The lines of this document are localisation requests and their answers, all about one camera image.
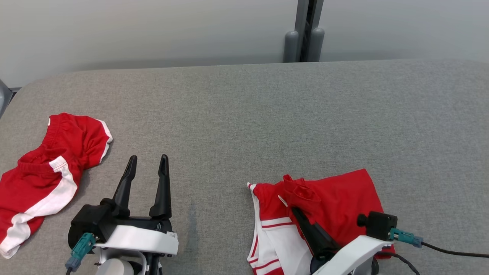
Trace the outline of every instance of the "white wall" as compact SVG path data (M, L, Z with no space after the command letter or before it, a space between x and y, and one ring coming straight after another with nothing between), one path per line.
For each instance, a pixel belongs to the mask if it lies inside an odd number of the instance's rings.
M1 0L0 79L281 62L297 0Z
M488 0L324 0L321 61L462 58L489 62Z

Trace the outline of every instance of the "teal cable connector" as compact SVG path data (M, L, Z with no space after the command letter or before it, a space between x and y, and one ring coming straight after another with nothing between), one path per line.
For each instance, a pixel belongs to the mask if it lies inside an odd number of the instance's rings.
M422 237L415 236L413 233L404 232L397 228L391 228L389 235L390 240L398 240L406 244L412 244L414 247L421 248L423 242Z
M71 251L71 257L65 264L66 269L75 272L82 263L83 257L93 249L96 241L92 233L84 233Z

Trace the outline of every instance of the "red cloth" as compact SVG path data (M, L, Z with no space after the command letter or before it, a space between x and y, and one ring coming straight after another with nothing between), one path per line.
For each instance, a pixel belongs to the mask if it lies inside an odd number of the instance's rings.
M44 217L75 195L84 169L98 165L112 136L105 122L66 113L49 117L39 148L0 180L0 254L12 257Z
M292 207L300 208L311 224L318 223L342 247L366 234L365 227L356 225L359 214L383 213L374 183L365 169L318 181L293 180L289 175L283 178L288 215L302 238ZM393 246L383 251L395 252Z
M284 182L248 184L255 208L255 238L248 262L256 275L306 275L312 255L280 200Z

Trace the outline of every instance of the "red and white shorts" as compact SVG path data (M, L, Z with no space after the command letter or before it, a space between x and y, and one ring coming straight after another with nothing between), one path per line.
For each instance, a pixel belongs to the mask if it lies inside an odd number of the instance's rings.
M105 122L66 113L49 118L39 148L22 156L0 180L0 254L9 259L77 192L85 169L98 165L112 135Z
M308 275L312 254L280 201L283 182L250 184L255 232L248 262L255 275Z

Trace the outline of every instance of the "elastic waistband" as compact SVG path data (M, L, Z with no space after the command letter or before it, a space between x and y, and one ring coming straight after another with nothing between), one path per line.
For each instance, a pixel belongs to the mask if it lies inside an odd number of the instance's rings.
M22 173L46 174L53 169L71 161L74 158L66 148L48 149L44 145L23 155L17 162L17 168Z
M59 115L49 116L49 125L47 126L46 135L44 136L41 146L45 145L48 148L53 145L56 140L56 136L60 130L60 117Z

